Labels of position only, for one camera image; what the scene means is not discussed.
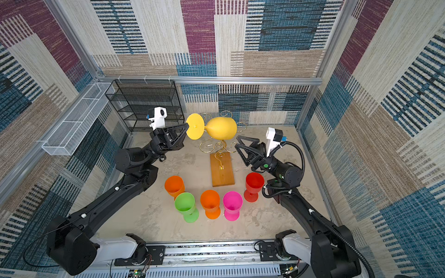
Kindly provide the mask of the white mesh wall basket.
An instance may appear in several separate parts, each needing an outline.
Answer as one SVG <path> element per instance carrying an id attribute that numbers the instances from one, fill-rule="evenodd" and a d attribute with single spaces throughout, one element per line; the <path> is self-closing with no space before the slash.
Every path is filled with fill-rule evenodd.
<path id="1" fill-rule="evenodd" d="M 42 149 L 52 156 L 73 155 L 107 104 L 105 94 L 110 87 L 106 82 L 93 84 L 43 143 Z"/>

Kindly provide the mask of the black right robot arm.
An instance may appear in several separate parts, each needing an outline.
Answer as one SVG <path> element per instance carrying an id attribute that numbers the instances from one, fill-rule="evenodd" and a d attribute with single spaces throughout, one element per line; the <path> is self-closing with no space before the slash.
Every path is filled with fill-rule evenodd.
<path id="1" fill-rule="evenodd" d="M 259 139 L 238 136 L 235 148 L 244 164 L 252 171 L 272 175 L 262 187 L 267 199 L 274 199 L 288 210 L 303 227 L 308 239 L 287 230 L 276 235 L 275 247 L 279 259 L 295 256 L 309 265 L 317 278 L 354 278 L 362 273 L 359 251 L 352 234 L 345 226 L 338 227 L 321 215 L 299 192 L 305 166 L 281 162 L 275 153 L 286 145 L 295 148 L 303 158 L 302 149 L 293 142 L 280 142 L 268 152 Z"/>

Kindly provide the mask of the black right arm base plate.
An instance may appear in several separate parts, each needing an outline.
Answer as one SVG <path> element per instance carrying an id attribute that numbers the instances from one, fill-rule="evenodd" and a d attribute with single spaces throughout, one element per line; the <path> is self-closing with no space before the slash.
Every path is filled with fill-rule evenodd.
<path id="1" fill-rule="evenodd" d="M 255 248 L 258 250 L 262 262 L 285 260 L 282 254 L 282 246 L 279 243 L 259 240 L 256 242 Z"/>

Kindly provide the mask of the pink wine glass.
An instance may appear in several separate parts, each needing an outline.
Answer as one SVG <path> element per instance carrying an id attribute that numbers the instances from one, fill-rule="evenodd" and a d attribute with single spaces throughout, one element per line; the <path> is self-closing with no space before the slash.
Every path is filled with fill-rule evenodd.
<path id="1" fill-rule="evenodd" d="M 243 198 L 238 192 L 227 192 L 223 197 L 224 216 L 228 221 L 236 221 L 240 216 Z"/>

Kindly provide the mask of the green wine glass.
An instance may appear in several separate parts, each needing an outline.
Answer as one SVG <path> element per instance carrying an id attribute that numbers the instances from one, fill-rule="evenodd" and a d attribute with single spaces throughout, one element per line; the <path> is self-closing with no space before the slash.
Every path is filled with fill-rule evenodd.
<path id="1" fill-rule="evenodd" d="M 187 223 L 193 223 L 199 218 L 199 211 L 193 194 L 183 192 L 175 199 L 175 209 L 183 216 Z"/>

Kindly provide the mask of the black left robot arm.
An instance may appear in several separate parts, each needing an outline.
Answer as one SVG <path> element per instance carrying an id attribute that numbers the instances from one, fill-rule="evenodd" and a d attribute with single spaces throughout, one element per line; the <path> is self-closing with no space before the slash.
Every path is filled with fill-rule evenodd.
<path id="1" fill-rule="evenodd" d="M 116 168 L 124 176 L 115 186 L 73 214 L 58 215 L 47 226 L 46 253 L 72 276 L 85 271 L 98 258 L 104 247 L 91 238 L 122 206 L 148 190 L 157 179 L 156 161 L 163 162 L 166 153 L 184 147 L 189 125 L 157 128 L 151 141 L 142 148 L 119 149 Z"/>

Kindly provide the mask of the orange wine glass front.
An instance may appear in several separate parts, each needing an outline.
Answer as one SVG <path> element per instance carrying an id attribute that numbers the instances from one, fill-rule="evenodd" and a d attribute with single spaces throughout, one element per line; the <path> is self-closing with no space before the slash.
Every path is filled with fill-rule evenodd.
<path id="1" fill-rule="evenodd" d="M 165 181 L 165 190 L 174 199 L 176 199 L 181 193 L 185 192 L 184 181 L 179 176 L 171 176 Z"/>

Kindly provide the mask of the black mesh shelf rack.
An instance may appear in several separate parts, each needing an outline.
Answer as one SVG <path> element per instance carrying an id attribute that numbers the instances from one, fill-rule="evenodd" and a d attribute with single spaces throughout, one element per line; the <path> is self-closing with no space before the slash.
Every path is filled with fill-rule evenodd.
<path id="1" fill-rule="evenodd" d="M 151 131 L 149 118 L 154 117 L 156 107 L 166 109 L 167 127 L 185 122 L 173 81 L 116 79 L 105 96 L 130 132 Z"/>

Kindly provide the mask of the orange wine glass back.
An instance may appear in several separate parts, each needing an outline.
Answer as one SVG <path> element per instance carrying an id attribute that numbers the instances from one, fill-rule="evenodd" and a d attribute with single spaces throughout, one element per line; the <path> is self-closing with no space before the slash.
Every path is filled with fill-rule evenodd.
<path id="1" fill-rule="evenodd" d="M 215 220 L 219 218 L 220 209 L 220 196 L 214 190 L 207 190 L 200 196 L 200 203 L 205 210 L 207 218 Z"/>

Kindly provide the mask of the yellow wine glass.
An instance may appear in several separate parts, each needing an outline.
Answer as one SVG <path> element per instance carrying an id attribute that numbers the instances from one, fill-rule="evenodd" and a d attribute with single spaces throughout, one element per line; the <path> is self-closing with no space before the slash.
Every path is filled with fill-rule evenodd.
<path id="1" fill-rule="evenodd" d="M 187 136 L 191 140 L 200 139 L 205 132 L 216 140 L 230 140 L 238 131 L 236 122 L 232 118 L 226 117 L 216 117 L 205 124 L 201 115 L 191 114 L 186 123 L 189 125 Z"/>

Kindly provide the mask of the orange wine glass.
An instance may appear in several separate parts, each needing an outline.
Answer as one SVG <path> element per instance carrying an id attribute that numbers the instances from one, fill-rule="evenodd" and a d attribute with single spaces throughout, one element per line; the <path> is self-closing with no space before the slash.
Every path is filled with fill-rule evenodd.
<path id="1" fill-rule="evenodd" d="M 220 209 L 220 196 L 214 190 L 207 190 L 200 196 L 200 203 L 205 210 L 207 218 L 215 220 L 219 218 Z"/>
<path id="2" fill-rule="evenodd" d="M 174 199 L 176 199 L 181 193 L 185 192 L 184 181 L 179 176 L 171 176 L 165 181 L 165 190 Z"/>

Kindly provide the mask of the red wine glass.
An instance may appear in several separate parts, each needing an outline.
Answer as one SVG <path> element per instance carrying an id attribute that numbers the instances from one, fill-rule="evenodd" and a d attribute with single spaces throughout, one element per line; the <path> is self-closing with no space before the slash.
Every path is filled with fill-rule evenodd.
<path id="1" fill-rule="evenodd" d="M 245 200 L 250 203 L 256 202 L 258 200 L 258 193 L 263 188 L 264 182 L 264 177 L 260 173 L 249 173 L 245 179 Z"/>

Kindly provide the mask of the aluminium front rail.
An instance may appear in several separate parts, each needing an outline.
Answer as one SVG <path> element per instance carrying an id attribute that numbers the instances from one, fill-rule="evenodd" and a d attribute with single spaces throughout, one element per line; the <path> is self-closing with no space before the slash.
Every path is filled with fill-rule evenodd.
<path id="1" fill-rule="evenodd" d="M 234 262 L 240 260 L 247 262 L 250 259 L 262 262 L 260 254 L 255 248 L 255 244 L 258 241 L 147 244 L 139 237 L 130 235 L 109 240 L 97 239 L 94 242 L 104 247 L 104 251 L 99 253 L 98 258 L 94 260 L 91 266 L 101 262 L 115 261 L 120 258 L 130 258 L 137 254 L 137 250 L 144 250 L 146 246 L 166 246 L 162 265 L 173 262 L 179 264 L 199 264 L 202 261 L 221 264 L 223 261 Z M 297 261 L 303 262 L 295 256 L 288 257 L 284 261 L 275 262 L 285 264 Z"/>

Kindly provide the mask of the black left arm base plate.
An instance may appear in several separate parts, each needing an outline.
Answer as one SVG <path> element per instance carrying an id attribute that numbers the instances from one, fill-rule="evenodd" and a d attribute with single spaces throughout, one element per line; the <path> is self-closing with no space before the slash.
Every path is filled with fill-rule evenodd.
<path id="1" fill-rule="evenodd" d="M 162 265 L 166 246 L 146 246 L 144 250 L 130 258 L 120 258 L 114 261 L 114 266 L 148 266 Z"/>

